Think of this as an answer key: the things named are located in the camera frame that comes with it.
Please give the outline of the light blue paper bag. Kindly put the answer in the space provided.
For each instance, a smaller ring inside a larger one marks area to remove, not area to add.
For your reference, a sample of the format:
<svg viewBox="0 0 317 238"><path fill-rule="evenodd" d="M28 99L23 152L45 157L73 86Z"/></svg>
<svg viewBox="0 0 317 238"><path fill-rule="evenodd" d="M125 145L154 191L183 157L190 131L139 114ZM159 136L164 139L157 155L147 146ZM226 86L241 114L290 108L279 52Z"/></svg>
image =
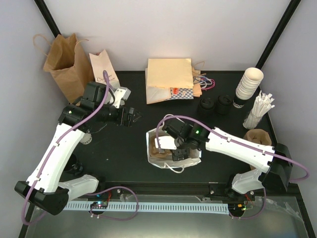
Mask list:
<svg viewBox="0 0 317 238"><path fill-rule="evenodd" d="M201 162L208 134L196 119L167 114L156 128L146 132L148 163L180 174Z"/></svg>

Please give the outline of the brown pulp cup carrier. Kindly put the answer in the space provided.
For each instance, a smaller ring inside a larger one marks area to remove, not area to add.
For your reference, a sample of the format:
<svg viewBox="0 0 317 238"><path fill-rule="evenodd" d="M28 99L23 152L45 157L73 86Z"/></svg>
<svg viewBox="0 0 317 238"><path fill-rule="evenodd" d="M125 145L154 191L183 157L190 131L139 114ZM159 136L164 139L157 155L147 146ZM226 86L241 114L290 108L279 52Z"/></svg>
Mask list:
<svg viewBox="0 0 317 238"><path fill-rule="evenodd" d="M172 153L170 150L164 150L162 153L159 152L159 149L156 147L155 144L155 136L150 137L150 143L149 143L149 155L151 157L159 158L159 159L165 159L168 156L171 156Z"/></svg>

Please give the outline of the paper cup near left arm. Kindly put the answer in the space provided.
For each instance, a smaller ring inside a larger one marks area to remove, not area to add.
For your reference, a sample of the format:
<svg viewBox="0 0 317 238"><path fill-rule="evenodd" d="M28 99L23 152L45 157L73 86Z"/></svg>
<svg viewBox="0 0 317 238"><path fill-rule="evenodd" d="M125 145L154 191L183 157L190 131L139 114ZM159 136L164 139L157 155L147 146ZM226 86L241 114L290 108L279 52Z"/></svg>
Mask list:
<svg viewBox="0 0 317 238"><path fill-rule="evenodd" d="M80 140L80 142L84 145L87 145L89 143L91 143L92 141L92 136L90 133L86 133L83 138Z"/></svg>

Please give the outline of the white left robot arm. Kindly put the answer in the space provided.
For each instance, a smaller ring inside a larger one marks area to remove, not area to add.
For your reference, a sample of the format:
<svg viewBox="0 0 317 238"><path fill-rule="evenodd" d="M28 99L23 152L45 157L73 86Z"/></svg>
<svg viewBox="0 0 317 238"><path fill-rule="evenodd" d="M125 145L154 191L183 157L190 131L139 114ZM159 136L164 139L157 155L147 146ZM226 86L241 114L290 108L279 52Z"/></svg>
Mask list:
<svg viewBox="0 0 317 238"><path fill-rule="evenodd" d="M85 194L103 197L106 185L95 176L83 175L66 182L59 180L77 144L90 134L93 124L114 122L129 127L139 118L134 108L123 105L130 94L126 87L111 90L102 83L88 83L83 96L63 109L42 160L26 181L17 182L15 191L52 215L59 214L68 201Z"/></svg>

